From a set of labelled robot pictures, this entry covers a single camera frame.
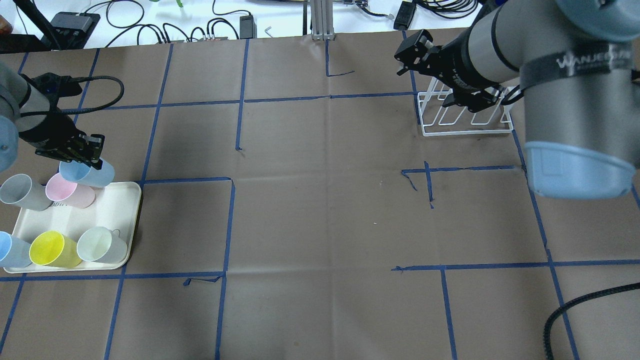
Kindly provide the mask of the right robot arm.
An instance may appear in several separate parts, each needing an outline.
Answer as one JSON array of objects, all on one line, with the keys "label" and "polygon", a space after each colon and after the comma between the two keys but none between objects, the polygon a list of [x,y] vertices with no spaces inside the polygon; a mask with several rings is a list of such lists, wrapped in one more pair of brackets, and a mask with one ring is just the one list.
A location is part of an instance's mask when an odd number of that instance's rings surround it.
[{"label": "right robot arm", "polygon": [[637,0],[484,0],[471,26],[445,45],[428,30],[394,54],[451,89],[443,106],[479,112],[519,80],[528,187],[546,198],[628,194],[639,169]]}]

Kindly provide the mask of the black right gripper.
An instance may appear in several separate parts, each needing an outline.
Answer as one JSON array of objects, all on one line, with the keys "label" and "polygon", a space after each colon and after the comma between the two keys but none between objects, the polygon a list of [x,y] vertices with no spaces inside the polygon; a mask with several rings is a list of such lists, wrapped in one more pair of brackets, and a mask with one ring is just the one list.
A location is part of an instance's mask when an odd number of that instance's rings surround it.
[{"label": "black right gripper", "polygon": [[429,30],[419,30],[403,39],[394,54],[398,62],[397,75],[409,71],[430,76],[451,89],[443,103],[445,107],[460,107],[471,104],[471,85],[464,79],[468,71],[463,60],[464,40],[469,32],[465,30],[445,45],[436,45]]}]

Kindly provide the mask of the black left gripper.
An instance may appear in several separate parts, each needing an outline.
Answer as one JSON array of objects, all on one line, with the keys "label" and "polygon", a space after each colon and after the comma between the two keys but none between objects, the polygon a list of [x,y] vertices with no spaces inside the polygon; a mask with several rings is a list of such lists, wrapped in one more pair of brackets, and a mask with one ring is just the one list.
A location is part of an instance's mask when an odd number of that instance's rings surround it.
[{"label": "black left gripper", "polygon": [[35,155],[56,161],[71,163],[90,163],[91,159],[99,160],[105,146],[105,136],[80,132],[66,139],[55,141],[35,148]]}]

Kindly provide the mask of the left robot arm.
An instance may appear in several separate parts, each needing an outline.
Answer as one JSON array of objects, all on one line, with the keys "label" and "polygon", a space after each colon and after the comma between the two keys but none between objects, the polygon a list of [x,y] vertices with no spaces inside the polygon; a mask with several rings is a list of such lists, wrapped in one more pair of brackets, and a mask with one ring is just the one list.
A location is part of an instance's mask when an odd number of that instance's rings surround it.
[{"label": "left robot arm", "polygon": [[45,73],[34,79],[1,64],[1,171],[18,159],[19,140],[34,147],[41,157],[78,162],[96,170],[103,168],[101,153],[105,137],[79,130],[71,111],[58,107],[61,97],[78,95],[80,83],[90,77]]}]

